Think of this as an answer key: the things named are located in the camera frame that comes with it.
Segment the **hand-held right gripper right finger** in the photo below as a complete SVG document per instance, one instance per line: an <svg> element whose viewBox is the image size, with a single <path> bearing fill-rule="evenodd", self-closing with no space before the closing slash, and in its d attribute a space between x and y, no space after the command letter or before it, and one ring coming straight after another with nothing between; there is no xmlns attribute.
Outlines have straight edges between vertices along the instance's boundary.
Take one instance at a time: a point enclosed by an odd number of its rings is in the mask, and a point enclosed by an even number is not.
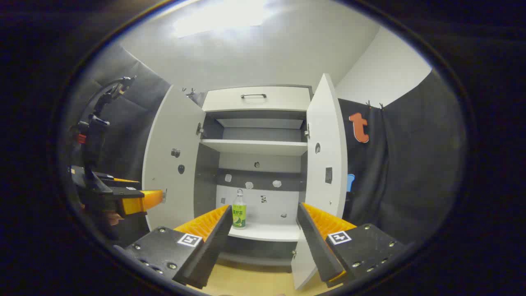
<svg viewBox="0 0 526 296"><path fill-rule="evenodd" d="M297 222L321 281L329 288L366 277L407 249L373 224L355 226L304 202L298 205Z"/></svg>

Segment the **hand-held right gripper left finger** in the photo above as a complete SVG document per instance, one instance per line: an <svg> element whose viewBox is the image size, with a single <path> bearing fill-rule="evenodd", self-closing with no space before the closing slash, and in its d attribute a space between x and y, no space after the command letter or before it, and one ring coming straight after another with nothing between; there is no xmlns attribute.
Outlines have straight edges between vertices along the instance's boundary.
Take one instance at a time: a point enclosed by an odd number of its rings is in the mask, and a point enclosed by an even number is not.
<svg viewBox="0 0 526 296"><path fill-rule="evenodd" d="M174 229L156 227L123 254L163 281L201 289L226 246L232 223L232 207L222 206Z"/></svg>

